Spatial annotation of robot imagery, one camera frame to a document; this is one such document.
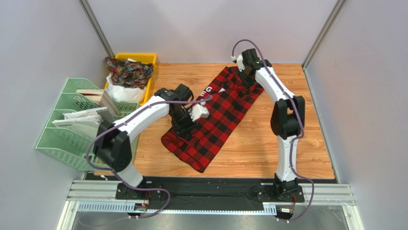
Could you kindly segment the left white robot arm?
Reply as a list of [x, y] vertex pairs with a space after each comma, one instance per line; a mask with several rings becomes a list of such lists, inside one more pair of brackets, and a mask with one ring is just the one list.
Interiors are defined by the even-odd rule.
[[123, 183], [138, 187], [142, 174], [133, 165], [131, 144], [139, 134], [162, 117], [170, 115], [181, 125], [191, 125], [193, 121], [184, 105], [193, 98], [193, 92], [186, 85], [176, 89], [162, 88], [141, 107], [114, 122], [102, 122], [97, 137], [91, 143], [93, 154], [105, 163]]

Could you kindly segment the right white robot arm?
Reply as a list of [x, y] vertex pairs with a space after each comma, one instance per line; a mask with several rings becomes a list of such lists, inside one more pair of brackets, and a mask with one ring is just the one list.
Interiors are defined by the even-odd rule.
[[271, 129], [278, 140], [278, 167], [272, 194], [285, 201], [298, 190], [296, 151], [304, 134], [305, 99], [295, 96], [278, 78], [267, 60], [261, 60], [254, 48], [232, 58], [238, 65], [238, 76], [244, 86], [260, 85], [274, 103]]

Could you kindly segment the red black plaid shirt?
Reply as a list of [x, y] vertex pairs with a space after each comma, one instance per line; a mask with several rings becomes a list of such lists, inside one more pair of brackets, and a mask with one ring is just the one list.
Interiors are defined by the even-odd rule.
[[246, 88], [238, 68], [225, 67], [199, 96], [202, 99], [212, 95], [205, 104], [209, 116], [199, 119], [184, 138], [169, 129], [161, 143], [179, 160], [203, 173], [263, 91], [259, 84]]

